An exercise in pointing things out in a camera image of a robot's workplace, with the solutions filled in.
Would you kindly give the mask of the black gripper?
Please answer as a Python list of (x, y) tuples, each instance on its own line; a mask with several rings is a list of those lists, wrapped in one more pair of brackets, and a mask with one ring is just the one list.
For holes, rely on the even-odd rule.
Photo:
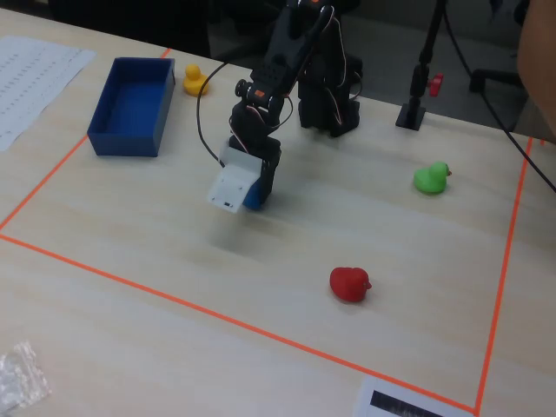
[(229, 126), (232, 131), (229, 146), (263, 161), (259, 201), (264, 204), (273, 188), (275, 171), (281, 158), (281, 143), (270, 136), (273, 130), (259, 112), (246, 104), (238, 103), (232, 108)]

